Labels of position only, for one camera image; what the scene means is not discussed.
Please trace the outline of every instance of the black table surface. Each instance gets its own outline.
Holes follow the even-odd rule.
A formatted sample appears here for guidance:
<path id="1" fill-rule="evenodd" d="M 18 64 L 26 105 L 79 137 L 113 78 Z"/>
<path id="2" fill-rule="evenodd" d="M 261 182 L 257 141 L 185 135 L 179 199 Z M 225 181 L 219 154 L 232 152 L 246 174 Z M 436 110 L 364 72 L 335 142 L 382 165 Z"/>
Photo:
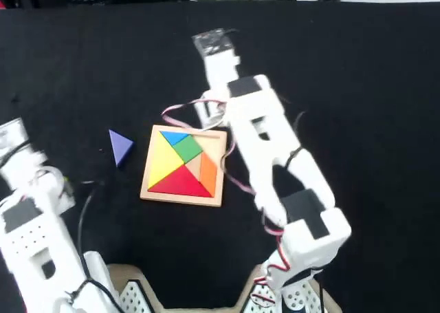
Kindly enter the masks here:
<path id="1" fill-rule="evenodd" d="M 0 12 L 0 124 L 21 116 L 73 182 L 104 175 L 84 246 L 142 269 L 165 307 L 234 305 L 275 249 L 252 197 L 221 208 L 139 199 L 153 124 L 208 88 L 191 36 L 234 28 L 242 76 L 266 74 L 353 229 L 325 270 L 346 312 L 434 312 L 440 4 L 167 3 Z M 176 116 L 198 126 L 193 108 Z M 135 140 L 113 165 L 108 129 Z M 238 153 L 228 167 L 245 180 Z M 280 191 L 292 190 L 279 177 Z M 64 215 L 73 239 L 86 189 Z M 0 197 L 8 194 L 2 185 Z M 0 263 L 2 312 L 23 309 Z"/>

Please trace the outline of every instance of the tangram piece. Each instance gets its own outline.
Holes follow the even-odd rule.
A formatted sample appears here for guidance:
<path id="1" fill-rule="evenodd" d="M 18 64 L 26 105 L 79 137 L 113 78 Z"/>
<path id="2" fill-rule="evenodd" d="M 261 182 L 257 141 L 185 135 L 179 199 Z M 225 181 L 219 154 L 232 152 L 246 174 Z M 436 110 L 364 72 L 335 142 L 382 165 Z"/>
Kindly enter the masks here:
<path id="1" fill-rule="evenodd" d="M 185 165 L 160 180 L 149 191 L 175 195 L 212 197 Z"/>
<path id="2" fill-rule="evenodd" d="M 225 151 L 221 150 L 221 145 L 218 144 L 218 140 L 212 136 L 193 136 L 195 142 L 199 144 L 201 150 L 203 150 L 213 161 L 221 159 L 221 156 Z"/>
<path id="3" fill-rule="evenodd" d="M 122 160 L 129 152 L 131 146 L 133 146 L 133 141 L 125 138 L 124 136 L 121 136 L 119 133 L 116 133 L 112 130 L 109 130 L 109 134 L 116 166 L 120 166 Z"/>
<path id="4" fill-rule="evenodd" d="M 200 181 L 201 153 L 185 164 L 194 177 Z"/>
<path id="5" fill-rule="evenodd" d="M 173 148 L 185 163 L 189 162 L 202 152 L 201 147 L 195 142 L 192 136 L 187 136 L 182 141 L 175 144 Z"/>
<path id="6" fill-rule="evenodd" d="M 215 195 L 215 180 L 217 178 L 217 167 L 208 157 L 208 154 L 201 153 L 200 182 L 203 187 L 212 195 Z"/>
<path id="7" fill-rule="evenodd" d="M 172 145 L 174 146 L 176 143 L 182 141 L 184 138 L 188 136 L 186 133 L 178 133 L 178 132 L 168 132 L 168 131 L 161 131 L 160 132 L 164 138 Z"/>
<path id="8" fill-rule="evenodd" d="M 168 174 L 177 170 L 184 161 L 179 157 L 174 148 L 166 141 L 161 133 L 156 134 L 154 158 L 148 179 L 148 187 L 152 187 Z"/>

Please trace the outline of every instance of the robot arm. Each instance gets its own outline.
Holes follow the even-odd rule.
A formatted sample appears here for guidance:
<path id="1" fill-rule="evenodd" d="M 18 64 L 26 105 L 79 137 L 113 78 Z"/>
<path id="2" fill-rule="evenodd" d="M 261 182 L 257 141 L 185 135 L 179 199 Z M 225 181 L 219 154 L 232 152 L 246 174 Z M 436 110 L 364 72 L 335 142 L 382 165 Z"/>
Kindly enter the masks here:
<path id="1" fill-rule="evenodd" d="M 21 144 L 27 139 L 19 119 L 0 126 L 0 160 L 22 147 L 0 168 L 14 190 L 0 203 L 0 249 L 27 312 L 117 312 L 92 284 L 83 288 L 72 305 L 68 294 L 86 276 L 60 214 L 74 205 L 74 198 L 61 172 L 42 166 L 45 156 Z M 87 252 L 85 261 L 92 277 L 118 300 L 101 256 Z"/>
<path id="2" fill-rule="evenodd" d="M 193 41 L 210 84 L 202 97 L 226 102 L 224 113 L 214 102 L 195 105 L 202 127 L 223 117 L 222 125 L 231 129 L 249 171 L 257 209 L 284 230 L 280 248 L 262 267 L 265 281 L 278 292 L 327 265 L 350 236 L 350 225 L 335 207 L 315 160 L 301 147 L 268 79 L 263 75 L 239 78 L 235 70 L 239 58 L 222 29 L 194 36 Z M 286 167 L 305 190 L 279 198 L 272 180 L 275 164 Z"/>

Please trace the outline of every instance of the yellow triangle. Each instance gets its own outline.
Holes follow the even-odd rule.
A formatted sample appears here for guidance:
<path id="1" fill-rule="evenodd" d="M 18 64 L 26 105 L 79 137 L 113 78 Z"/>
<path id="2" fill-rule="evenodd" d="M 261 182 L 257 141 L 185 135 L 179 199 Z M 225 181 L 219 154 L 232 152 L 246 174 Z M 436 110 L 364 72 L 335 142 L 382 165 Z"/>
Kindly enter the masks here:
<path id="1" fill-rule="evenodd" d="M 221 156 L 224 154 L 221 152 L 219 139 L 202 135 L 193 135 L 193 138 L 201 146 L 203 152 L 218 166 Z"/>
<path id="2" fill-rule="evenodd" d="M 164 138 L 161 133 L 157 133 L 156 135 L 157 137 L 153 148 L 153 161 L 151 162 L 148 178 L 148 188 L 154 186 L 168 174 L 184 164 L 184 161 L 168 143 L 166 138 Z"/>

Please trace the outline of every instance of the orange triangle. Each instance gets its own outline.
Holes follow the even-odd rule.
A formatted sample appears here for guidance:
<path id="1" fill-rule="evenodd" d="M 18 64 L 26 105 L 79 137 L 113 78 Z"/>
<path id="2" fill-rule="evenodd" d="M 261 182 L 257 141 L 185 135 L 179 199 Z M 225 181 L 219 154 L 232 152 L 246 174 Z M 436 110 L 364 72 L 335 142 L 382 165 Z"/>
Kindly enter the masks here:
<path id="1" fill-rule="evenodd" d="M 197 181 L 185 165 L 160 180 L 148 189 L 154 193 L 212 197 L 211 194 Z"/>
<path id="2" fill-rule="evenodd" d="M 191 171 L 197 180 L 200 180 L 201 153 L 186 163 L 185 166 Z"/>
<path id="3" fill-rule="evenodd" d="M 201 153 L 200 182 L 213 197 L 215 196 L 215 183 L 217 181 L 217 166 L 206 155 Z"/>

